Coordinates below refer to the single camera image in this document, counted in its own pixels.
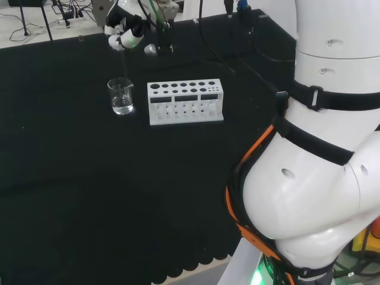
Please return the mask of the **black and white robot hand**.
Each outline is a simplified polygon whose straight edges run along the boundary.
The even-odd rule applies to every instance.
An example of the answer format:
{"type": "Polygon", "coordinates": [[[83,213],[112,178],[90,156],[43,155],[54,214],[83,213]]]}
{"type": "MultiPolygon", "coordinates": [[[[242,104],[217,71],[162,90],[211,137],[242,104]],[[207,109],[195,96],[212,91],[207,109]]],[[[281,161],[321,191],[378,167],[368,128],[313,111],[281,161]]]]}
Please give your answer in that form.
{"type": "Polygon", "coordinates": [[[135,48],[145,33],[157,29],[152,1],[115,1],[106,16],[104,33],[116,51],[135,48]]]}

